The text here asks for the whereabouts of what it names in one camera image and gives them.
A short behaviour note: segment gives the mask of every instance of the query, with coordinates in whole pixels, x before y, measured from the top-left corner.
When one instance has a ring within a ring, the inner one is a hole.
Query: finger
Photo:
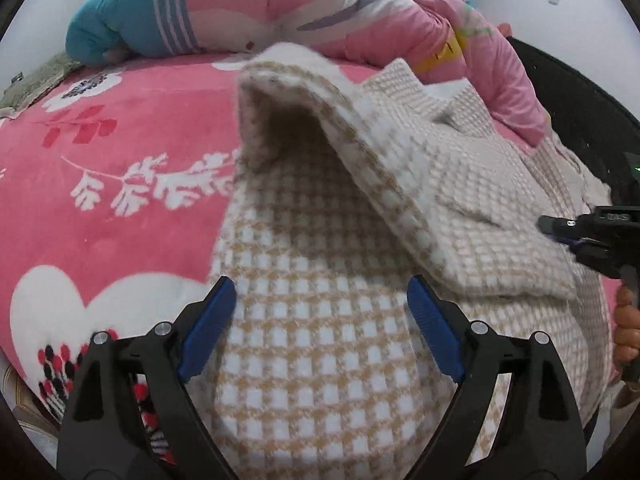
[[[613,319],[623,328],[640,328],[640,310],[630,305],[617,307]]]
[[[616,384],[617,382],[619,382],[622,379],[622,371],[624,369],[622,363],[617,363],[617,362],[613,361],[613,365],[616,368],[616,373],[611,378],[611,380],[609,382],[609,385]]]
[[[628,288],[626,288],[625,285],[622,285],[616,291],[616,305],[630,305],[633,301],[633,298],[633,293]]]
[[[613,351],[613,361],[615,363],[623,363],[628,364],[633,361],[640,352],[629,346],[616,346],[616,349]]]
[[[616,345],[640,349],[640,330],[637,328],[618,327],[613,334],[613,342]]]

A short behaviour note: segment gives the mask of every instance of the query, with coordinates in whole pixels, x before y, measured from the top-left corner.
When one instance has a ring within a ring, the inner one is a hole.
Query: white heart print
[[[38,393],[44,378],[38,350],[46,345],[57,349],[66,344],[74,351],[98,330],[114,329],[119,337],[144,334],[160,321],[174,320],[209,290],[173,274],[134,274],[112,283],[85,306],[62,270],[34,267],[16,285],[10,307],[12,340],[27,385]]]

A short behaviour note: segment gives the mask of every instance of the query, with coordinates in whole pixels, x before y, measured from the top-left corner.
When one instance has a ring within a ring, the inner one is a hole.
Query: white branch print
[[[149,204],[151,198],[162,201],[164,206],[174,211],[190,207],[204,196],[220,194],[228,196],[232,192],[233,176],[230,170],[238,157],[238,150],[229,153],[205,153],[188,170],[175,173],[159,173],[165,166],[168,156],[146,156],[135,162],[123,176],[101,173],[76,164],[64,156],[69,165],[82,171],[82,178],[71,192],[76,199],[76,207],[81,211],[93,210],[101,201],[100,192],[104,190],[105,180],[117,180],[121,183],[120,192],[111,201],[114,214],[121,218],[129,217]]]
[[[72,189],[71,196],[76,199],[76,207],[80,211],[91,211],[100,202],[98,192],[103,189],[104,184],[85,171],[78,185]]]
[[[149,203],[149,200],[144,197],[147,191],[149,191],[149,186],[124,183],[110,207],[116,216],[131,216]]]

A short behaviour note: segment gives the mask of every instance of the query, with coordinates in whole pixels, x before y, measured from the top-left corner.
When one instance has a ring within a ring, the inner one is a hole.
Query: white flower print
[[[47,112],[55,112],[67,107],[83,97],[92,97],[113,88],[122,81],[121,71],[100,72],[88,79],[82,79],[59,94],[42,103]]]
[[[82,171],[80,182],[71,191],[76,199],[76,207],[81,211],[93,210],[101,202],[100,192],[104,190],[101,179],[117,180],[122,184],[120,192],[111,201],[110,208],[118,217],[129,217],[149,204],[151,198],[164,203],[169,211],[190,207],[203,196],[219,193],[228,196],[232,191],[231,171],[220,174],[221,170],[230,170],[239,150],[229,153],[205,153],[201,160],[184,171],[160,173],[165,166],[167,154],[146,156],[135,162],[123,176],[89,170],[64,156],[69,165]]]

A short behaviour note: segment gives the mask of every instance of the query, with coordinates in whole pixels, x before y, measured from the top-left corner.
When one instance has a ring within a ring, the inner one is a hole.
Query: blue gripper pad
[[[422,332],[431,354],[440,369],[456,384],[465,378],[462,364],[462,346],[442,315],[438,303],[418,278],[412,278],[406,291],[407,303],[415,322]]]
[[[218,292],[209,299],[203,313],[182,343],[178,377],[183,384],[202,373],[235,307],[236,288],[234,282],[226,280]]]
[[[560,238],[557,236],[547,235],[547,238],[555,241],[557,244],[568,245],[569,247],[573,247],[578,244],[580,240],[570,240],[569,238]]]

